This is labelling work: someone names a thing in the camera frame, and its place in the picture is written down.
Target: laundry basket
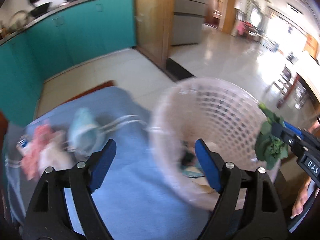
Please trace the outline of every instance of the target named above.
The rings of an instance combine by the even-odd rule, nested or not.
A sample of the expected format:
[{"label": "laundry basket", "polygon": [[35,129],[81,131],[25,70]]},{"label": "laundry basket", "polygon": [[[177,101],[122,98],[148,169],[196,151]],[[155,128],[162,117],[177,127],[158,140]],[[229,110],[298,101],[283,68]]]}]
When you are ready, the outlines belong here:
[{"label": "laundry basket", "polygon": [[[194,145],[202,138],[216,145],[225,162],[244,170],[265,167],[256,159],[254,145],[261,124],[266,121],[258,101],[240,87],[220,79],[191,78],[170,88],[153,112],[150,140],[154,158],[172,189],[191,204],[213,210],[219,194],[208,193],[180,170],[184,141]],[[274,181],[280,160],[271,171]],[[237,209],[243,206],[240,191]]]}]

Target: table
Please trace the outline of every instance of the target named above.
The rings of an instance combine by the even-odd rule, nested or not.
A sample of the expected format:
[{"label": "table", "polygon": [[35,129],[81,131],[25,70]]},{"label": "table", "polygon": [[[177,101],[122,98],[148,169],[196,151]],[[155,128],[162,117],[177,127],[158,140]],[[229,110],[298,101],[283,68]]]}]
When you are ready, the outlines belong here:
[{"label": "table", "polygon": [[[299,55],[299,60],[296,63],[295,68],[297,71],[297,76],[295,77],[292,86],[289,88],[284,98],[278,101],[278,108],[281,108],[283,103],[287,101],[292,91],[294,91],[297,82],[302,79],[307,83],[317,100],[320,102],[320,66],[307,51],[303,51]],[[320,107],[316,109],[316,113],[320,114]]]}]

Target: silver bolt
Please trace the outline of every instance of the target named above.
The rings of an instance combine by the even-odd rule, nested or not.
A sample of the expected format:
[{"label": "silver bolt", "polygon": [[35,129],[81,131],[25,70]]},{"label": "silver bolt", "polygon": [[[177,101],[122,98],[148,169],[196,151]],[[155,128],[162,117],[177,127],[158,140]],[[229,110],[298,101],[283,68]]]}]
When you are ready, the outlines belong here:
[{"label": "silver bolt", "polygon": [[51,173],[53,171],[53,168],[52,167],[48,167],[44,171],[45,171],[45,173]]},{"label": "silver bolt", "polygon": [[259,167],[259,168],[258,168],[258,171],[259,171],[260,173],[262,173],[262,174],[266,173],[266,169],[263,168],[263,167]]},{"label": "silver bolt", "polygon": [[79,162],[79,163],[77,163],[77,168],[78,169],[82,169],[82,168],[84,168],[85,167],[85,162]]},{"label": "silver bolt", "polygon": [[226,163],[226,167],[227,167],[228,169],[233,169],[233,168],[235,167],[235,165],[234,165],[233,163],[231,163],[231,162],[227,162],[227,163]]}]

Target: black door mat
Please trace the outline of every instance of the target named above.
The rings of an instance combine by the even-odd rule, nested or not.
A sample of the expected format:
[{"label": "black door mat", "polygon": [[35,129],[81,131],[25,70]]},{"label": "black door mat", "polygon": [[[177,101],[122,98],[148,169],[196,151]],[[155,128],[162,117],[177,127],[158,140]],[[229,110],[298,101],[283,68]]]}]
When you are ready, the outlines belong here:
[{"label": "black door mat", "polygon": [[181,66],[171,58],[167,58],[166,71],[169,72],[177,81],[185,78],[195,77],[183,66]]}]

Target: countertop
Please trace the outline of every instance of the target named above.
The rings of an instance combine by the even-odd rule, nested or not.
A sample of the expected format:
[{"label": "countertop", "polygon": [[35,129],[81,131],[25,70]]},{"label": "countertop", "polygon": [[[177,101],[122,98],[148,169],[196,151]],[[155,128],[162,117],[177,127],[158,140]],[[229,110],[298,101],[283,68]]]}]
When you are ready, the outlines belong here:
[{"label": "countertop", "polygon": [[13,37],[17,36],[18,34],[24,32],[25,30],[27,30],[28,28],[30,28],[31,26],[35,25],[36,23],[42,21],[43,19],[49,17],[50,15],[52,14],[55,14],[57,12],[60,12],[62,10],[65,10],[69,7],[72,7],[72,6],[75,6],[77,4],[80,4],[80,3],[84,3],[84,2],[88,2],[88,1],[91,1],[91,0],[75,0],[73,2],[70,2],[66,5],[63,5],[63,6],[60,6],[60,7],[57,7],[51,11],[48,11],[47,13],[45,13],[44,15],[34,19],[33,21],[31,21],[29,24],[27,24],[26,26],[24,26],[22,29],[14,32],[14,33],[11,33],[10,35],[4,37],[3,39],[0,40],[0,46],[4,43],[6,43],[8,40],[12,39]]}]

